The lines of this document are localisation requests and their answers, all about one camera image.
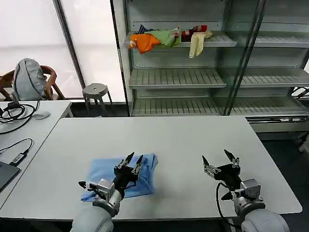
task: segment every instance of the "gray backpack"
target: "gray backpack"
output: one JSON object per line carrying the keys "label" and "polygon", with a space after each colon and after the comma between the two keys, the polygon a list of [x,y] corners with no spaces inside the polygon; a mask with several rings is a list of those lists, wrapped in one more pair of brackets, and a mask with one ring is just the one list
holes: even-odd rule
{"label": "gray backpack", "polygon": [[33,59],[22,59],[14,72],[14,96],[18,101],[45,100],[46,77]]}

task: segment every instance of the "blue towel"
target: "blue towel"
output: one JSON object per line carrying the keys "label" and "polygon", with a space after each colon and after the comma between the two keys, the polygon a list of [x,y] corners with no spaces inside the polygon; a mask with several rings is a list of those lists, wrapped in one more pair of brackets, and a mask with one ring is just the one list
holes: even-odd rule
{"label": "blue towel", "polygon": [[[136,161],[140,156],[133,156],[130,164],[135,167]],[[115,178],[114,166],[120,163],[121,159],[94,159],[87,177],[87,181],[99,182],[102,178],[113,181]],[[141,171],[136,186],[125,190],[125,198],[148,195],[154,192],[153,173],[158,160],[154,153],[143,155]],[[82,201],[93,202],[95,193],[85,191],[82,194]]]}

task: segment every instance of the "gray floor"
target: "gray floor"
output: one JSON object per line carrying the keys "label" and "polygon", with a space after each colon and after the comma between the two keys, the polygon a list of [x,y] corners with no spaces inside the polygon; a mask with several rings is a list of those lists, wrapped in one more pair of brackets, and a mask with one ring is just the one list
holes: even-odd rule
{"label": "gray floor", "polygon": [[[108,116],[127,116],[126,107],[122,105],[116,105],[114,112],[112,112],[111,106],[107,106],[107,110],[109,111]],[[99,112],[96,110],[95,106],[92,106],[92,112],[89,115],[85,110],[84,104],[80,103],[73,104],[72,112],[75,117],[94,117],[99,115]],[[263,141],[263,144],[303,206],[303,212],[300,214],[282,216],[287,221],[290,227],[290,231],[308,231],[307,219],[309,218],[309,155],[300,153],[298,151],[298,145],[296,145],[292,140]],[[70,231],[71,222],[55,222],[54,225],[57,226],[57,228],[59,228],[61,231],[67,232]],[[0,232],[12,231],[36,232],[38,230],[34,229],[31,223],[27,220],[0,219]],[[217,219],[162,222],[116,222],[114,223],[114,231],[221,232],[224,230],[222,221]]]}

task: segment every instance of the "yellow cloth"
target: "yellow cloth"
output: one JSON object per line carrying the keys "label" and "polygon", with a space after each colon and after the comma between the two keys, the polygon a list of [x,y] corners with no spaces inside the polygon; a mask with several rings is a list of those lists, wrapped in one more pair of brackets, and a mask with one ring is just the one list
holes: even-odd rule
{"label": "yellow cloth", "polygon": [[197,57],[199,54],[201,54],[204,48],[204,39],[207,39],[211,36],[211,31],[194,32],[191,38],[189,58],[193,58],[194,56]]}

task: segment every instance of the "white desk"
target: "white desk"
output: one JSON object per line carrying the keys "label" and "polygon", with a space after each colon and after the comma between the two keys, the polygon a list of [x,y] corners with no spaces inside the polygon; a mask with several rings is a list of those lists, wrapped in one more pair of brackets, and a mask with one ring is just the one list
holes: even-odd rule
{"label": "white desk", "polygon": [[[21,101],[20,103],[31,104],[34,107],[36,106],[36,101]],[[3,109],[7,107],[7,104],[7,102],[2,101],[0,102],[0,107]],[[29,151],[27,157],[18,165],[18,167],[21,169],[19,174],[12,180],[9,185],[5,187],[5,189],[2,190],[2,192],[0,192],[0,208],[3,206],[4,202],[17,184],[18,180],[59,119],[65,117],[67,114],[71,114],[70,106],[70,101],[41,101],[37,112],[50,112],[51,115],[48,118],[42,120],[35,120],[32,118],[22,128],[8,134],[0,135],[0,148],[10,146],[25,138],[31,138],[34,142],[33,147]],[[16,128],[16,126],[19,124],[20,122],[0,124],[0,132],[9,131],[10,129]],[[29,146],[29,144],[29,141],[24,141],[8,149],[2,155],[0,155],[0,161],[10,163],[16,157],[16,155],[18,155],[20,152],[23,152]]]}
{"label": "white desk", "polygon": [[[0,211],[5,218],[73,219],[93,158],[154,152],[155,194],[124,199],[114,219],[219,217],[218,181],[203,172],[201,155],[214,166],[229,163],[223,149],[240,157],[243,180],[255,178],[269,210],[302,207],[277,166],[241,116],[64,118],[55,126]],[[226,189],[220,189],[220,196]],[[232,201],[223,214],[235,216]]]}

